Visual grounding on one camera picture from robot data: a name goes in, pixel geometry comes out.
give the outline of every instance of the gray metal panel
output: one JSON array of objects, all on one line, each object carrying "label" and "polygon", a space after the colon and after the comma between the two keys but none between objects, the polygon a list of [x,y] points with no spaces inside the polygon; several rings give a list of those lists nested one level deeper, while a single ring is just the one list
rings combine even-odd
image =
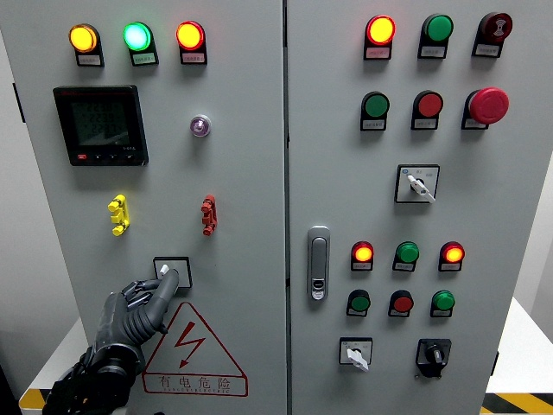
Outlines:
[{"label": "gray metal panel", "polygon": [[[3,0],[1,7],[10,63],[88,339],[110,291],[154,277],[155,256],[189,256],[194,287],[186,301],[249,380],[247,398],[221,398],[146,395],[138,379],[133,413],[284,413],[281,3]],[[175,30],[189,19],[206,31],[207,67],[179,62]],[[131,66],[122,31],[133,21],[152,28],[159,66]],[[82,22],[99,31],[105,68],[75,64],[67,33]],[[52,89],[127,84],[138,88],[149,165],[70,166]],[[198,113],[213,122],[204,139],[188,131]],[[131,224],[115,238],[106,207],[118,193],[127,196]],[[207,194],[217,198],[219,214],[210,238],[202,235],[200,212]],[[171,303],[166,321],[181,301]],[[147,359],[158,339],[144,346]]]},{"label": "gray metal panel", "polygon": [[[514,30],[498,60],[471,58],[480,19],[506,11]],[[550,159],[553,63],[549,2],[288,2],[289,176],[294,415],[478,413],[492,370],[543,177]],[[453,18],[445,61],[416,59],[424,19]],[[390,61],[362,61],[369,19],[397,24]],[[507,91],[511,108],[488,131],[461,131],[467,95],[484,86]],[[445,101],[437,131],[411,131],[413,99],[425,90]],[[365,94],[391,102],[388,129],[359,132]],[[394,204],[397,166],[437,163],[434,205]],[[307,232],[330,229],[328,298],[305,292]],[[352,245],[368,240],[374,271],[351,273]],[[414,273],[392,272],[397,245],[414,240]],[[441,246],[467,251],[457,275],[437,272]],[[365,289],[367,318],[347,317],[348,294]],[[387,316],[395,290],[411,292],[407,319]],[[451,290],[450,319],[430,319],[433,294]],[[341,336],[373,339],[370,373],[338,364]],[[448,338],[440,380],[415,380],[422,338]]]}]

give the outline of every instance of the electrical hazard warning sign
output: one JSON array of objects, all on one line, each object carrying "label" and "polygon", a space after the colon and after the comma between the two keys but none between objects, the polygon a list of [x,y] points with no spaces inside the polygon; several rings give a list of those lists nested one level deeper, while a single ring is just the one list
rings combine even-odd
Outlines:
[{"label": "electrical hazard warning sign", "polygon": [[142,374],[146,393],[248,396],[248,378],[191,303],[181,303]]}]

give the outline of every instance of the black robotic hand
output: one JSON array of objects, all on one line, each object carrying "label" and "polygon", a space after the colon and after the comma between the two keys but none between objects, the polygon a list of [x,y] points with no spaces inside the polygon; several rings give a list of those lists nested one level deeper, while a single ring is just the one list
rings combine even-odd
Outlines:
[{"label": "black robotic hand", "polygon": [[55,382],[43,415],[104,415],[125,406],[130,387],[144,370],[140,346],[157,331],[167,333],[163,316],[178,284],[178,272],[168,270],[162,280],[135,281],[121,292],[111,293],[94,343]]}]

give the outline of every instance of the yellow terminal connector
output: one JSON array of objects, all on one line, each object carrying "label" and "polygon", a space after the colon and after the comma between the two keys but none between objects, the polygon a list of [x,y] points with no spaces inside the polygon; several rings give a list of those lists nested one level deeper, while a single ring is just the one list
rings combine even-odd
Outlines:
[{"label": "yellow terminal connector", "polygon": [[111,215],[111,223],[117,223],[117,226],[111,231],[115,236],[120,236],[130,225],[129,209],[127,207],[127,198],[124,195],[117,195],[107,205]]}]

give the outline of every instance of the lightning bolt symbol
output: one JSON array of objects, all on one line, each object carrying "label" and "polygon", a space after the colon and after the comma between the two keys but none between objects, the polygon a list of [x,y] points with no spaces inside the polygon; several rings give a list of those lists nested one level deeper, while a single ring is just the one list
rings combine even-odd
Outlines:
[{"label": "lightning bolt symbol", "polygon": [[179,369],[182,369],[183,367],[185,367],[188,364],[188,359],[190,359],[190,356],[192,356],[192,354],[194,354],[194,352],[198,349],[198,347],[201,345],[201,343],[203,343],[204,340],[206,340],[206,338],[203,337],[201,339],[190,340],[188,342],[184,341],[184,338],[192,331],[192,329],[194,328],[195,325],[196,325],[195,322],[188,322],[187,327],[184,329],[184,331],[182,332],[181,337],[179,338],[178,342],[175,344],[176,348],[178,348],[180,346],[186,346],[187,344],[195,344],[194,348],[192,349],[190,354],[187,356],[187,358],[184,359],[184,360],[181,360],[181,365],[179,366]]}]

